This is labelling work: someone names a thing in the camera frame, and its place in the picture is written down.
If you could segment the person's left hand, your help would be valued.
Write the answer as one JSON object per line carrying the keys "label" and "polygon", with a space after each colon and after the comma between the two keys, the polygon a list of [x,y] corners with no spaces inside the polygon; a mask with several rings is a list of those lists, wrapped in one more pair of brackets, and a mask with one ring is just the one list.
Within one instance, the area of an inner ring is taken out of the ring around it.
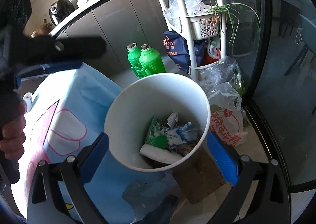
{"label": "person's left hand", "polygon": [[26,126],[25,113],[27,111],[26,103],[21,100],[18,106],[18,116],[3,126],[1,140],[1,151],[5,158],[12,161],[19,160],[24,154],[23,143],[26,140],[24,128]]}

